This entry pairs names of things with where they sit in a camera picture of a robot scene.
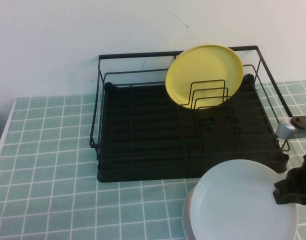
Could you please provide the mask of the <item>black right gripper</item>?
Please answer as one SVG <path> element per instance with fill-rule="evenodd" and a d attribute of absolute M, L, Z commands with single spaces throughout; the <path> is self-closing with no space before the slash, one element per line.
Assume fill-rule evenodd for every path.
<path fill-rule="evenodd" d="M 278 205 L 306 206 L 306 154 L 301 167 L 289 170 L 287 178 L 276 182 L 274 187 L 273 196 Z"/>

